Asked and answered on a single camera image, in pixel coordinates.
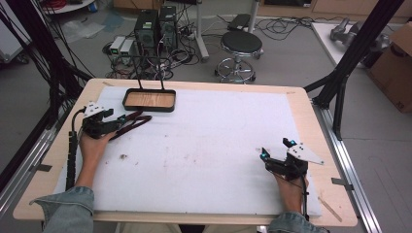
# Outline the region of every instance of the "clothing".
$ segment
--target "clothing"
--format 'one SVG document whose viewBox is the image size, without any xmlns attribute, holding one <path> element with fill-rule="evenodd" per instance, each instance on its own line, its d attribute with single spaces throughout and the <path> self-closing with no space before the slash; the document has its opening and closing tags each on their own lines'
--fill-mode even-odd
<svg viewBox="0 0 412 233">
<path fill-rule="evenodd" d="M 30 205 L 37 203 L 42 207 L 45 214 L 45 233 L 91 233 L 93 232 L 93 201 L 94 194 L 90 188 L 75 186 L 62 193 L 37 198 L 31 201 Z M 125 228 L 129 230 L 141 229 L 143 231 L 143 228 L 139 225 L 142 224 L 136 223 L 135 227 L 133 227 L 133 224 L 128 223 L 128 226 Z M 255 229 L 254 232 L 256 232 L 256 228 L 254 227 L 248 228 L 247 226 L 243 226 L 245 231 L 239 231 L 239 229 L 231 229 L 229 231 L 227 227 L 228 226 L 222 226 L 221 229 L 218 227 L 216 232 L 247 232 L 248 229 Z M 327 233 L 325 229 L 313 225 L 306 221 L 303 215 L 295 212 L 285 212 L 280 214 L 270 223 L 268 232 Z"/>
</svg>

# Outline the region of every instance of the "round stool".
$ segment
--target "round stool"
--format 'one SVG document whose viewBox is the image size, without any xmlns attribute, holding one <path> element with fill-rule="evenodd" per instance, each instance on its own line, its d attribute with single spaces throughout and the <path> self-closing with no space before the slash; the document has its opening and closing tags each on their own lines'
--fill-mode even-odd
<svg viewBox="0 0 412 233">
<path fill-rule="evenodd" d="M 261 40 L 252 33 L 244 31 L 231 31 L 222 36 L 222 49 L 234 55 L 234 58 L 226 58 L 218 64 L 215 75 L 224 80 L 236 83 L 254 81 L 256 74 L 253 66 L 241 59 L 241 57 L 256 56 L 260 53 Z"/>
</svg>

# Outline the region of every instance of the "stool caster wheel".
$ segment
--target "stool caster wheel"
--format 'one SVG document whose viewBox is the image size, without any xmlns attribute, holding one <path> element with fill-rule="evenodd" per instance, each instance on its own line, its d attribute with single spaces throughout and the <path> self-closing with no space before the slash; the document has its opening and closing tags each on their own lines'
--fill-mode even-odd
<svg viewBox="0 0 412 233">
<path fill-rule="evenodd" d="M 257 76 L 255 74 L 253 74 L 250 78 L 251 82 L 254 82 L 257 79 Z"/>
</svg>

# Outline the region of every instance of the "black stool seat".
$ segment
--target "black stool seat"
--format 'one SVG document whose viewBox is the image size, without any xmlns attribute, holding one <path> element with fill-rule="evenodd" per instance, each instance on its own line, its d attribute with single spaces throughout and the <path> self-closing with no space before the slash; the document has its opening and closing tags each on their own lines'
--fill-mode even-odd
<svg viewBox="0 0 412 233">
<path fill-rule="evenodd" d="M 252 33 L 244 31 L 226 32 L 222 36 L 222 45 L 229 50 L 244 53 L 254 53 L 261 49 L 261 40 Z"/>
</svg>

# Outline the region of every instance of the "black post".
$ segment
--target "black post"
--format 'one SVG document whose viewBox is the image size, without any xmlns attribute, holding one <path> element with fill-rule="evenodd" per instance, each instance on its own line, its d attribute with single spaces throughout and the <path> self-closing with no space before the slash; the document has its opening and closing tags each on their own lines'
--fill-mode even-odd
<svg viewBox="0 0 412 233">
<path fill-rule="evenodd" d="M 380 0 L 366 19 L 353 43 L 348 47 L 342 59 L 336 65 L 336 68 L 323 79 L 304 87 L 309 92 L 324 85 L 321 93 L 313 99 L 314 104 L 319 105 L 323 109 L 328 109 L 330 101 L 336 94 L 338 95 L 333 117 L 333 132 L 339 140 L 342 140 L 340 128 L 346 82 L 358 63 L 367 54 L 370 45 L 388 24 L 403 1 Z"/>
</svg>

